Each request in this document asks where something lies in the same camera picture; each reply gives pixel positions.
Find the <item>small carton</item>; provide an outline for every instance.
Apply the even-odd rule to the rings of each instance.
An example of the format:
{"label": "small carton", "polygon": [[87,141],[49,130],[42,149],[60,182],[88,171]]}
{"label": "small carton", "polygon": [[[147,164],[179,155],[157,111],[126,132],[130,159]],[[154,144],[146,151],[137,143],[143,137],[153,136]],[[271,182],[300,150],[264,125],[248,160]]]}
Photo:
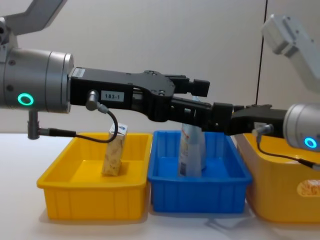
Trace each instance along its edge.
{"label": "small carton", "polygon": [[[119,123],[116,138],[107,144],[101,172],[103,175],[118,176],[127,130],[127,125]],[[109,130],[109,137],[111,137],[114,132],[115,124],[113,124]]]}

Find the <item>green led ring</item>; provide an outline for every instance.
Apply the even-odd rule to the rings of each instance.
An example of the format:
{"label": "green led ring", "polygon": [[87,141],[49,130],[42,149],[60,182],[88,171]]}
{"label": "green led ring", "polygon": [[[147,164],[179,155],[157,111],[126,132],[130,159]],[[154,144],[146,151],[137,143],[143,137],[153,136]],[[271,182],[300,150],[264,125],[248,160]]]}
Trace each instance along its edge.
{"label": "green led ring", "polygon": [[[27,98],[30,100],[30,102],[26,103],[24,101],[22,101],[22,98]],[[29,94],[29,93],[21,93],[19,96],[18,96],[18,102],[21,104],[21,105],[24,105],[24,106],[31,106],[32,104],[34,104],[35,100],[34,98]]]}

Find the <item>yellow plastic bin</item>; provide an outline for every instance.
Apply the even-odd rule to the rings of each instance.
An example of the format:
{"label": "yellow plastic bin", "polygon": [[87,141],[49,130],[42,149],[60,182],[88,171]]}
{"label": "yellow plastic bin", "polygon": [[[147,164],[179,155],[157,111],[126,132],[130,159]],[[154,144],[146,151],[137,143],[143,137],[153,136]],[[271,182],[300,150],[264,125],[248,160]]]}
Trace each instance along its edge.
{"label": "yellow plastic bin", "polygon": [[[258,151],[252,134],[235,137],[253,183],[246,199],[260,217],[281,223],[320,223],[320,172],[294,160]],[[320,154],[290,147],[284,139],[263,136],[261,149],[320,163]]]}
{"label": "yellow plastic bin", "polygon": [[[84,133],[107,139],[107,133]],[[106,144],[74,138],[38,179],[55,220],[137,220],[144,213],[152,134],[128,133],[118,176],[103,176]]]}

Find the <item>white table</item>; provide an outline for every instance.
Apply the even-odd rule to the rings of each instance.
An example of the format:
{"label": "white table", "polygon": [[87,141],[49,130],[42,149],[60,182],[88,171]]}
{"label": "white table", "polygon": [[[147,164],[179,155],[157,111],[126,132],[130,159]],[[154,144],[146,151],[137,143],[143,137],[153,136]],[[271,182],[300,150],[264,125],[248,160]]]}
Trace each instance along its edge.
{"label": "white table", "polygon": [[36,181],[70,141],[0,134],[1,240],[319,240],[320,225],[264,222],[244,214],[157,214],[140,222],[52,222]]}

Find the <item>blue plastic bin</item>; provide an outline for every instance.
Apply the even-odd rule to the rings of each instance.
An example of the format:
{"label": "blue plastic bin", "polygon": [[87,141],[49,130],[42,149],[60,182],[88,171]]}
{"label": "blue plastic bin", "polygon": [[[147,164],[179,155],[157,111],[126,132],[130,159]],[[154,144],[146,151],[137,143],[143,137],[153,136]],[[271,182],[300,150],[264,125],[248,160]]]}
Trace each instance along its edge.
{"label": "blue plastic bin", "polygon": [[242,213],[252,182],[229,136],[206,132],[202,177],[179,177],[180,131],[155,131],[148,169],[155,212]]}

